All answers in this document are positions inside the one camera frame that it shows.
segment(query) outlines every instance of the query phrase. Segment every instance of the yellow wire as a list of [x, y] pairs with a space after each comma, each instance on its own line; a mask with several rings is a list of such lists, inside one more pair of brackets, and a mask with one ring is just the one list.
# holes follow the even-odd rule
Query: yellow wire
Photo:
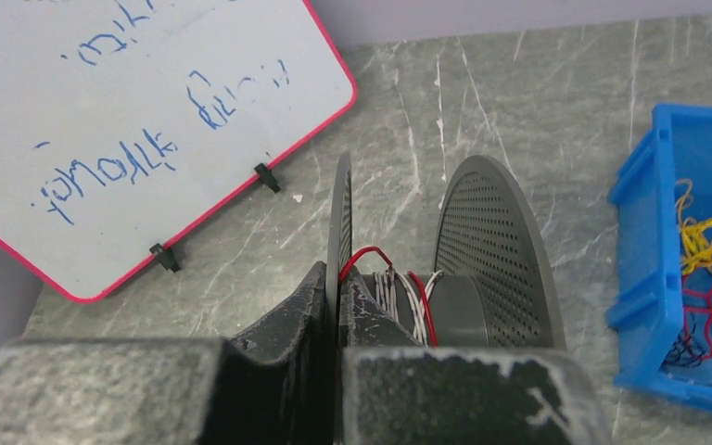
[[712, 232], [712, 218], [698, 222], [693, 217], [683, 218], [683, 211], [692, 205], [693, 183], [690, 179], [681, 179], [676, 182], [676, 186], [686, 185], [686, 192], [676, 200], [676, 212], [678, 214], [678, 226], [680, 229], [680, 243], [683, 247], [681, 256], [681, 272], [689, 274], [698, 268], [712, 267], [712, 235], [707, 237], [706, 233]]

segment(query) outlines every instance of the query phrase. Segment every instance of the gray marble countertop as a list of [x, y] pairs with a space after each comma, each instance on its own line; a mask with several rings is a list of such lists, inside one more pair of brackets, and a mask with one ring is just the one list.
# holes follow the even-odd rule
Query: gray marble countertop
[[[29, 337], [230, 336], [324, 260], [339, 154], [354, 168], [354, 245], [428, 271], [447, 176], [489, 154], [516, 176], [541, 228], [573, 356], [617, 443], [712, 443], [712, 415], [612, 385], [617, 169], [672, 101], [712, 105], [712, 17], [452, 37], [344, 51], [360, 98], [180, 245], [182, 273], [152, 267], [78, 305], [45, 288]], [[364, 270], [380, 265], [365, 261]]]

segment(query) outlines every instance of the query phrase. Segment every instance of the whiteboard stand clip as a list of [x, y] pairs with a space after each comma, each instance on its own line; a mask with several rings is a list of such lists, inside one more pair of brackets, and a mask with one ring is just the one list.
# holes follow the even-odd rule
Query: whiteboard stand clip
[[264, 185], [271, 188], [273, 192], [280, 193], [280, 183], [277, 182], [277, 178], [274, 177], [271, 169], [266, 167], [266, 164], [260, 163], [255, 166], [255, 172], [261, 178], [261, 182]]
[[160, 243], [157, 243], [148, 251], [154, 255], [154, 258], [157, 259], [159, 264], [162, 264], [162, 267], [164, 267], [166, 271], [177, 273], [182, 270], [171, 248], [164, 248]]

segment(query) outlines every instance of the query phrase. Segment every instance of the blue plastic crate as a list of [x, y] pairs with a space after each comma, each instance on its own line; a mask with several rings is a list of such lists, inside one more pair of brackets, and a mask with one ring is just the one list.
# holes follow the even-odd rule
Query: blue plastic crate
[[[618, 208], [619, 293], [607, 322], [618, 331], [617, 386], [712, 412], [712, 360], [691, 369], [664, 365], [683, 328], [675, 202], [685, 191], [676, 182], [684, 178], [693, 181], [694, 197], [684, 217], [712, 216], [712, 108], [657, 105], [653, 129], [608, 197]], [[694, 273], [690, 285], [711, 286], [712, 276]]]

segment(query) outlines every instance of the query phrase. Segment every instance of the handwritten text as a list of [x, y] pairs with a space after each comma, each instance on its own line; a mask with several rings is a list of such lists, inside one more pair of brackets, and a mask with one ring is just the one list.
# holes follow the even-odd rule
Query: handwritten text
[[114, 0], [114, 2], [117, 6], [114, 7], [114, 13], [118, 10], [118, 16], [111, 23], [115, 29], [101, 32], [78, 45], [80, 60], [93, 67], [99, 63], [101, 57], [127, 49], [127, 40], [136, 44], [137, 40], [129, 37], [128, 30], [137, 28], [139, 24], [149, 20], [148, 14], [156, 12], [151, 0], [141, 0], [139, 2], [142, 3], [141, 7], [131, 6], [131, 10], [124, 5], [127, 0]]
[[273, 85], [272, 88], [290, 85], [290, 77], [282, 59], [277, 59], [268, 68], [261, 65], [259, 76], [244, 76], [230, 85], [215, 86], [198, 70], [191, 71], [187, 77], [187, 98], [195, 106], [200, 119], [212, 130], [224, 127], [239, 108], [254, 103], [262, 85]]
[[128, 146], [119, 141], [118, 157], [99, 158], [83, 163], [73, 159], [68, 166], [53, 169], [55, 178], [45, 181], [40, 195], [47, 200], [47, 213], [55, 213], [69, 225], [75, 225], [72, 217], [62, 209], [73, 199], [86, 198], [87, 193], [109, 184], [123, 182], [136, 185], [140, 177], [148, 177], [157, 169], [175, 172], [168, 156], [179, 150], [174, 142], [162, 141], [162, 133], [150, 133], [143, 129], [140, 143]]

